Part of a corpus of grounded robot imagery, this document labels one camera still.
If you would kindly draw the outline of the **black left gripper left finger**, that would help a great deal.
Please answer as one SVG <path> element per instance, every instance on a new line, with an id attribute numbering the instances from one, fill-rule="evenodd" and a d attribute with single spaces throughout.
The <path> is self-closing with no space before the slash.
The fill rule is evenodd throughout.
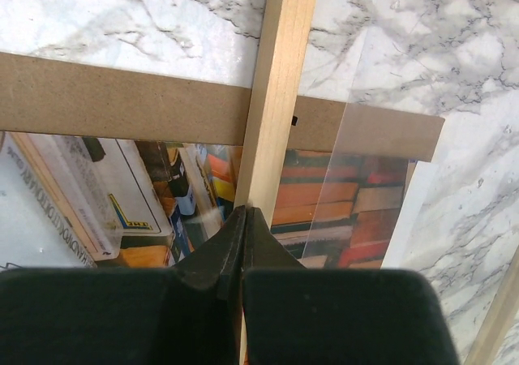
<path id="1" fill-rule="evenodd" d="M 235 364 L 247 211 L 169 268 L 1 275 L 4 364 Z"/>

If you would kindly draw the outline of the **cat and books photo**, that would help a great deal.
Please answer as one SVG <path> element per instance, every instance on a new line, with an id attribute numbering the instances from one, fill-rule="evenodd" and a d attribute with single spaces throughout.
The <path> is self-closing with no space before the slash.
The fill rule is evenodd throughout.
<path id="1" fill-rule="evenodd" d="M 158 268 L 229 219 L 242 150 L 1 134 L 1 268 Z M 312 268 L 395 266 L 431 163 L 289 150 L 270 230 Z"/>

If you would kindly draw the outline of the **light wooden picture frame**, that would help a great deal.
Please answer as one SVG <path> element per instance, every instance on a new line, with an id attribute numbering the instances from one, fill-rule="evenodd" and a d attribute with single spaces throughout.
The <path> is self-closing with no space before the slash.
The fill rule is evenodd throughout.
<path id="1" fill-rule="evenodd" d="M 267 0 L 247 120 L 236 204 L 261 207 L 269 222 L 311 30 L 315 0 Z M 491 324 L 518 312 L 518 264 L 496 295 Z"/>

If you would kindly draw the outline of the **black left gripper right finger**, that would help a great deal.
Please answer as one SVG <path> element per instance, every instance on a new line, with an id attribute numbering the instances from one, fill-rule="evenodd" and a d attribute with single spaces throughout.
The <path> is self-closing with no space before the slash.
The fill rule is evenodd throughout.
<path id="1" fill-rule="evenodd" d="M 306 268 L 247 210 L 242 300 L 252 364 L 455 364 L 427 279 L 401 269 Z"/>

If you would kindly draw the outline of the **clear acrylic frame sheet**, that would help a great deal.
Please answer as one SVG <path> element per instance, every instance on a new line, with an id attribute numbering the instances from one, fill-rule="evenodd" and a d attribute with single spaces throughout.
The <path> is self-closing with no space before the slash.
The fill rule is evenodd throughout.
<path id="1" fill-rule="evenodd" d="M 383 266 L 429 280 L 463 363 L 514 364 L 491 318 L 518 264 L 518 3 L 376 0 L 362 41 L 344 100 L 444 121 Z"/>

